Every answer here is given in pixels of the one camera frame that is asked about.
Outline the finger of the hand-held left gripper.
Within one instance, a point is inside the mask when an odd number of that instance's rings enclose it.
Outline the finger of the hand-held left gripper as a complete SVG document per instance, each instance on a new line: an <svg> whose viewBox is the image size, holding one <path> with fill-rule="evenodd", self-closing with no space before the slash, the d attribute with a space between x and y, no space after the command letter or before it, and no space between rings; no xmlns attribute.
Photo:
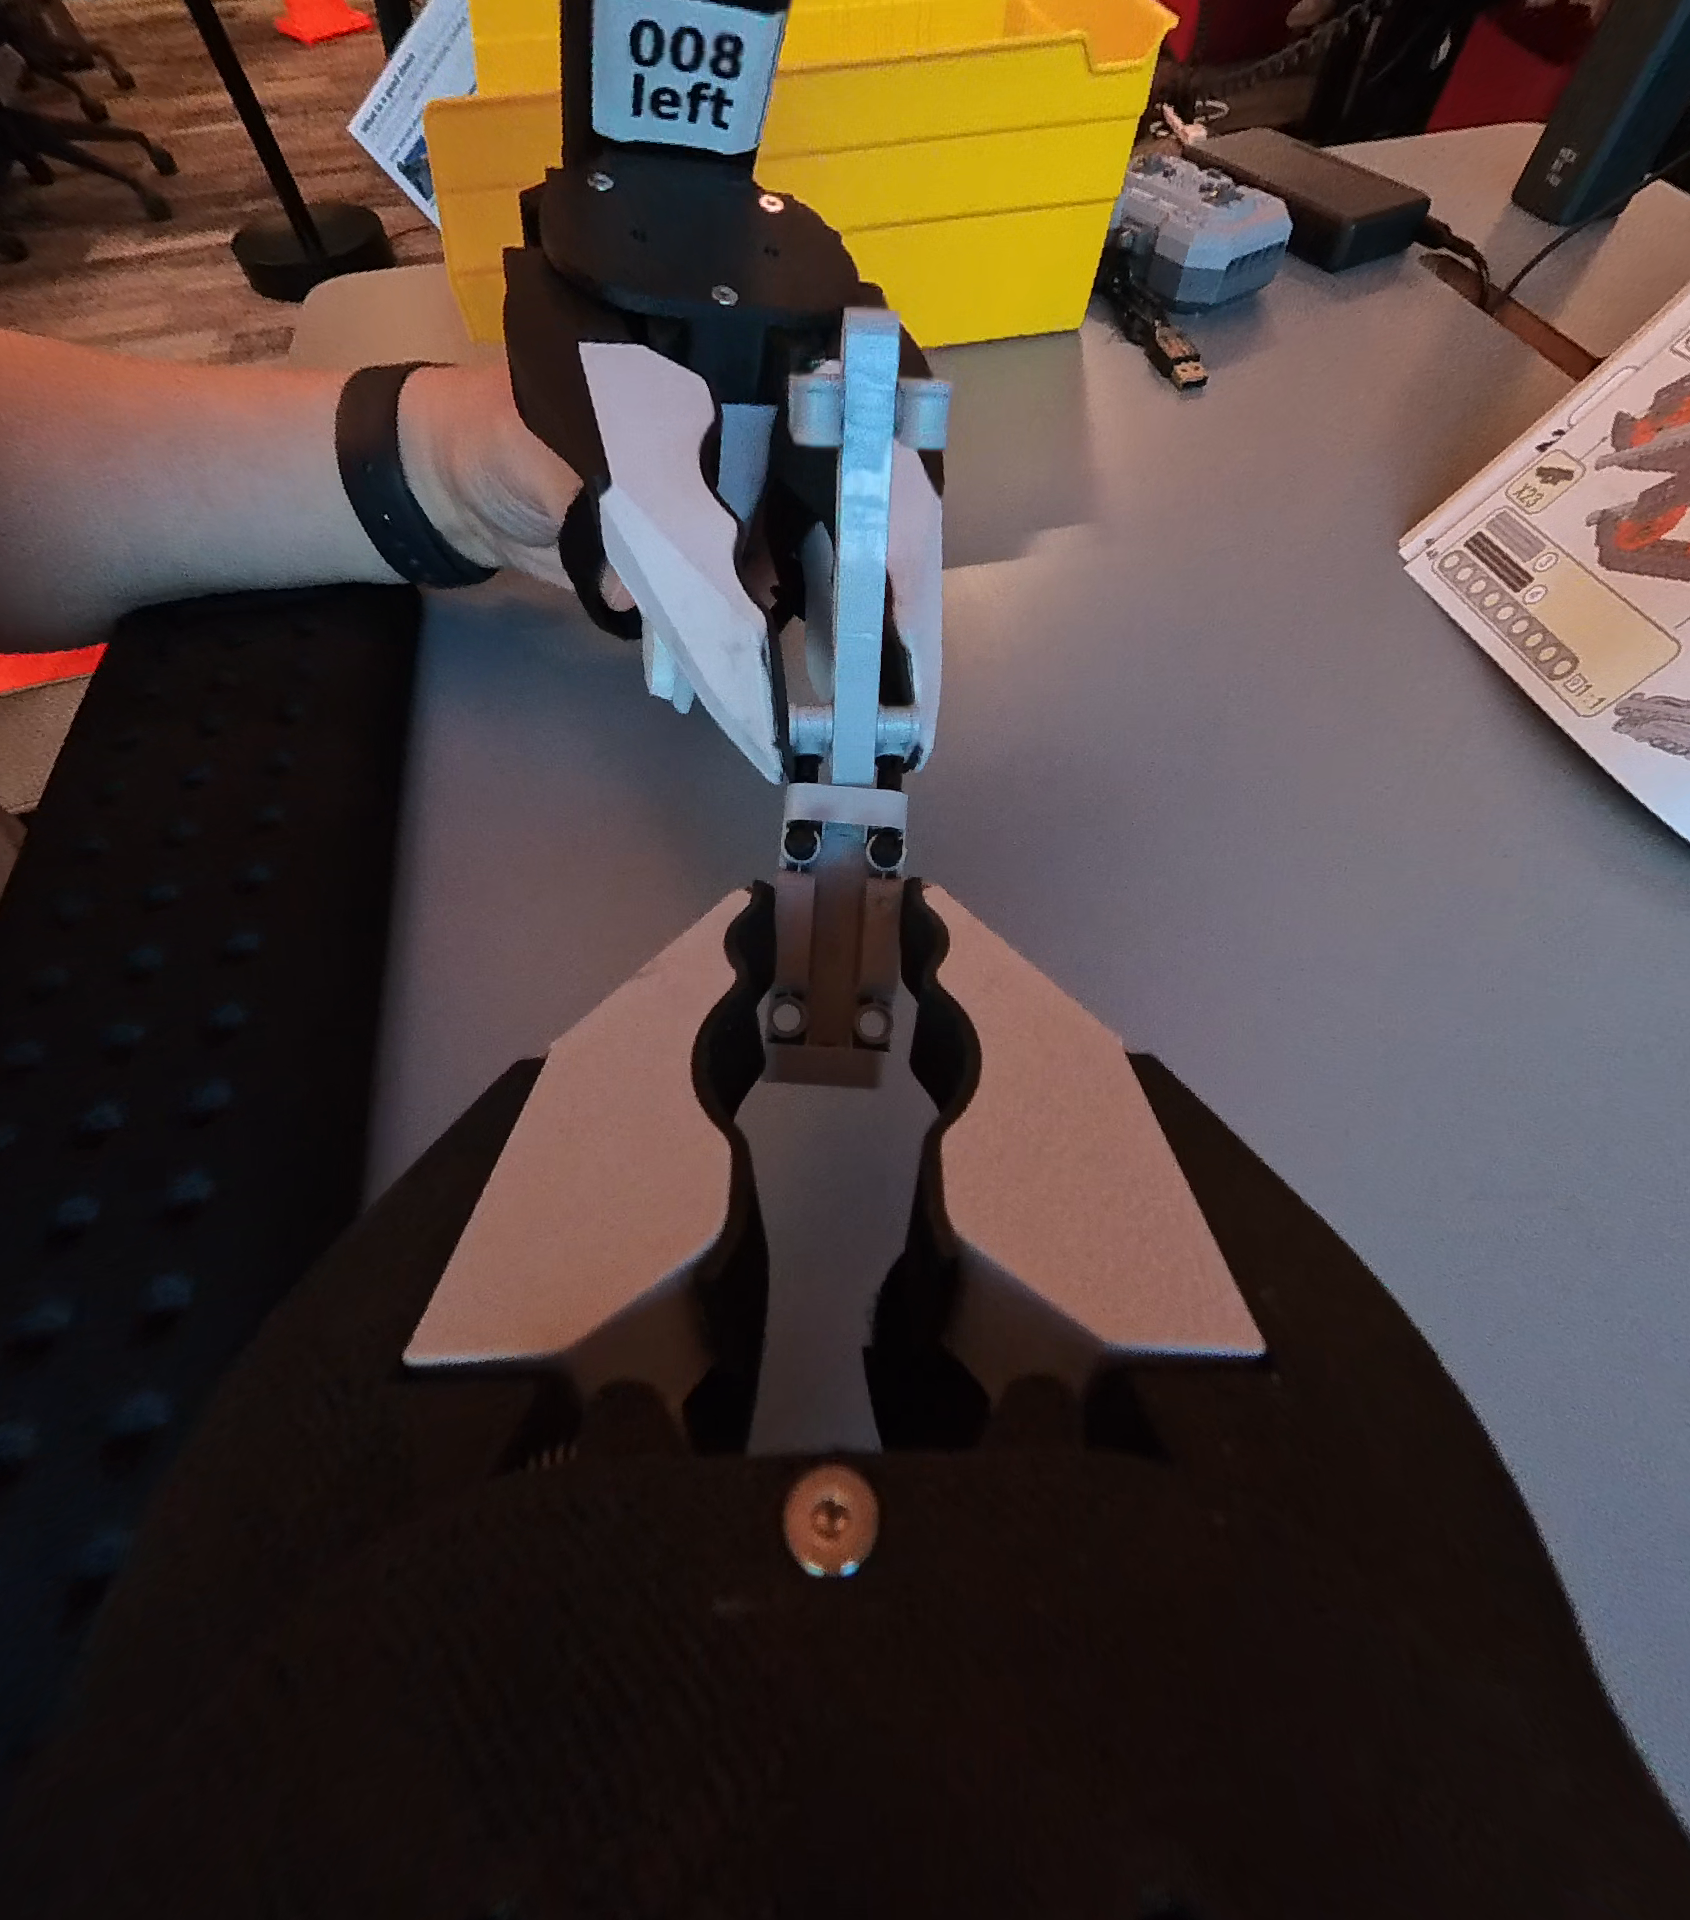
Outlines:
<svg viewBox="0 0 1690 1920"><path fill-rule="evenodd" d="M579 354L608 469L602 546L640 611L644 684L680 711L703 703L781 783L767 615L740 580L740 519L701 463L714 394L640 344L585 342Z"/></svg>
<svg viewBox="0 0 1690 1920"><path fill-rule="evenodd" d="M892 441L885 504L885 611L880 630L880 707L911 718L904 755L920 766L930 755L944 682L944 502L926 457Z"/></svg>

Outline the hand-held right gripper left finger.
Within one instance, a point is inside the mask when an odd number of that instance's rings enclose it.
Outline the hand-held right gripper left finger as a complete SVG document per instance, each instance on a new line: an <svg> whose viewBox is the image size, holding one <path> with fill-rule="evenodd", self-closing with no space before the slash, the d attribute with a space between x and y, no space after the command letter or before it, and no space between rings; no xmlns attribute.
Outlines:
<svg viewBox="0 0 1690 1920"><path fill-rule="evenodd" d="M736 1114L762 1076L769 886L721 899L562 1033L405 1348L420 1373L652 1387L744 1450L769 1262Z"/></svg>

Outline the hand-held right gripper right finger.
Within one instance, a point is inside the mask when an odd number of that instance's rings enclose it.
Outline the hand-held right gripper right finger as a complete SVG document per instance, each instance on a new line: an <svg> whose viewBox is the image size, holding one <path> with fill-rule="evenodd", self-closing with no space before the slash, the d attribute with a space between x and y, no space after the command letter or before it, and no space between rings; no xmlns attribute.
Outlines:
<svg viewBox="0 0 1690 1920"><path fill-rule="evenodd" d="M880 1444L970 1445L1016 1380L1260 1359L1121 1037L940 886L906 883L901 938L934 1119L866 1348Z"/></svg>

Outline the long grey toy brick beam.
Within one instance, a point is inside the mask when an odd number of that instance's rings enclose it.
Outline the long grey toy brick beam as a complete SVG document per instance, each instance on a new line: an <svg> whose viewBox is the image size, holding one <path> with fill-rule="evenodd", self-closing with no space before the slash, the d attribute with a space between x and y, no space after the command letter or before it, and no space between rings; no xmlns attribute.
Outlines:
<svg viewBox="0 0 1690 1920"><path fill-rule="evenodd" d="M832 641L830 699L795 706L787 723L790 755L822 755L832 786L876 787L880 745L906 744L908 714L880 706L886 609L886 502L894 441L920 456L948 441L953 389L937 377L901 371L904 328L880 305L843 313L840 357L797 373L787 389L792 444L837 450L830 611L820 631Z"/></svg>

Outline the short grey toy brick beam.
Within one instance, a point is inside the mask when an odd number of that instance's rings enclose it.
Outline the short grey toy brick beam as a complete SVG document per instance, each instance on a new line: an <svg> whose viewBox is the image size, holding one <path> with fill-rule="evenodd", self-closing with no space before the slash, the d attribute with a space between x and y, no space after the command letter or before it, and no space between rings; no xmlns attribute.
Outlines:
<svg viewBox="0 0 1690 1920"><path fill-rule="evenodd" d="M784 790L767 1079L880 1083L902 979L904 866L901 790L829 782Z"/></svg>

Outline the person's left forearm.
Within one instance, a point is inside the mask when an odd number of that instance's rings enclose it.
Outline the person's left forearm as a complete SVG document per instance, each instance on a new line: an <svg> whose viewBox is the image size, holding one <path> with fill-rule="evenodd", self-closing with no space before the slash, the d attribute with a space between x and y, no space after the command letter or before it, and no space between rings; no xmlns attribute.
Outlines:
<svg viewBox="0 0 1690 1920"><path fill-rule="evenodd" d="M393 581L338 473L340 387L0 330L0 653L195 596Z"/></svg>

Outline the yellow plastic bin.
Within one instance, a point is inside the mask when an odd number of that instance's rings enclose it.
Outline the yellow plastic bin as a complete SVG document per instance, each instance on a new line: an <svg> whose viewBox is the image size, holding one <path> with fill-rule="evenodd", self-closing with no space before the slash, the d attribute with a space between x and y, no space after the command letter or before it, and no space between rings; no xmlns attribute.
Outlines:
<svg viewBox="0 0 1690 1920"><path fill-rule="evenodd" d="M797 2L756 175L924 347L1072 330L1174 23L1153 2ZM561 10L473 2L470 32L476 87L424 131L448 280L494 344L523 191L562 156Z"/></svg>

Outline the black wristband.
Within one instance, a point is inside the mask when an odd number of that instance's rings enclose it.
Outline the black wristband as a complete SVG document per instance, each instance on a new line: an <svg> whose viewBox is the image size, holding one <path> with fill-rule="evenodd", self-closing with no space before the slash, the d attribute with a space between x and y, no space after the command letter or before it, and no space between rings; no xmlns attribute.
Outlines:
<svg viewBox="0 0 1690 1920"><path fill-rule="evenodd" d="M363 365L334 409L334 457L346 500L378 557L419 587L475 587L496 575L459 550L417 495L400 448L400 398L420 361Z"/></svg>

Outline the black floor stand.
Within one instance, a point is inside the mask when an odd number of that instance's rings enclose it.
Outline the black floor stand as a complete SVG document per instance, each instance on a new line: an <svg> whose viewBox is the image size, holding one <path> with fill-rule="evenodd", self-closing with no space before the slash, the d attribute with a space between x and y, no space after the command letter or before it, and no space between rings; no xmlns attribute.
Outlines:
<svg viewBox="0 0 1690 1920"><path fill-rule="evenodd" d="M393 270L396 253L378 211L305 199L218 8L212 2L184 2L184 8L282 206L281 216L254 217L231 238L253 290L298 304L334 275Z"/></svg>

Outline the grey toy control hub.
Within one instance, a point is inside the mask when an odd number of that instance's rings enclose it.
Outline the grey toy control hub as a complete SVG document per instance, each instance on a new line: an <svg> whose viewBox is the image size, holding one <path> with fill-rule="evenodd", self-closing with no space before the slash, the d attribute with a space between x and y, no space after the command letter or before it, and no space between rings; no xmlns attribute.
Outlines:
<svg viewBox="0 0 1690 1920"><path fill-rule="evenodd" d="M1137 156L1101 258L1098 287L1172 313L1255 294L1290 247L1286 202L1188 156Z"/></svg>

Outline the black studded mat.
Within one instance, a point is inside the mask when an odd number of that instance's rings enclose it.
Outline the black studded mat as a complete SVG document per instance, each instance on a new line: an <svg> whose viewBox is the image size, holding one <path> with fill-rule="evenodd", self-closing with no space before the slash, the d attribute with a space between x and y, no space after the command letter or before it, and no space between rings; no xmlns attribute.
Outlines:
<svg viewBox="0 0 1690 1920"><path fill-rule="evenodd" d="M0 901L0 1804L209 1387L353 1218L422 603L127 619Z"/></svg>

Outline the black power adapter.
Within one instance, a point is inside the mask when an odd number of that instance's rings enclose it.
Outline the black power adapter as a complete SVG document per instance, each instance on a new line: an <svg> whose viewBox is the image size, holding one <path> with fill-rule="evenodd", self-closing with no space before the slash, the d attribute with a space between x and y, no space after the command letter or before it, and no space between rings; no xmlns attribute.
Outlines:
<svg viewBox="0 0 1690 1920"><path fill-rule="evenodd" d="M1289 252L1328 273L1405 252L1433 214L1431 193L1274 127L1215 133L1195 160L1286 204Z"/></svg>

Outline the white instruction booklet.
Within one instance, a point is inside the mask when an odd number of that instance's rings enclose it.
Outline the white instruction booklet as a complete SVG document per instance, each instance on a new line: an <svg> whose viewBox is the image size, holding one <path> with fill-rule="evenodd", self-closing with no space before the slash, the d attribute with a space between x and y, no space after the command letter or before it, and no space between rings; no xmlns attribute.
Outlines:
<svg viewBox="0 0 1690 1920"><path fill-rule="evenodd" d="M1401 556L1690 843L1690 286L1413 525Z"/></svg>

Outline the red bag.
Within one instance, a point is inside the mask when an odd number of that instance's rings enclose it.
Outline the red bag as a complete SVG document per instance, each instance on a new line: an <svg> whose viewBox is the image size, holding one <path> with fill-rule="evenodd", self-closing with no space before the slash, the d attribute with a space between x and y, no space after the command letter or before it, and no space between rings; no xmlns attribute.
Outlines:
<svg viewBox="0 0 1690 1920"><path fill-rule="evenodd" d="M1512 124L1542 125L1572 75L1576 55L1554 60L1512 25L1519 4L1478 15L1429 116L1429 131L1465 131Z"/></svg>

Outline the black monitor base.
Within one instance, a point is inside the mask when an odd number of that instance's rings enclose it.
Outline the black monitor base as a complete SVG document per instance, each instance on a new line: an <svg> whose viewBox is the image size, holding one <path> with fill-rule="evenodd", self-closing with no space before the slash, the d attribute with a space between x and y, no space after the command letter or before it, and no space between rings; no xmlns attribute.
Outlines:
<svg viewBox="0 0 1690 1920"><path fill-rule="evenodd" d="M1689 109L1690 2L1609 4L1510 204L1552 227L1598 220L1671 151Z"/></svg>

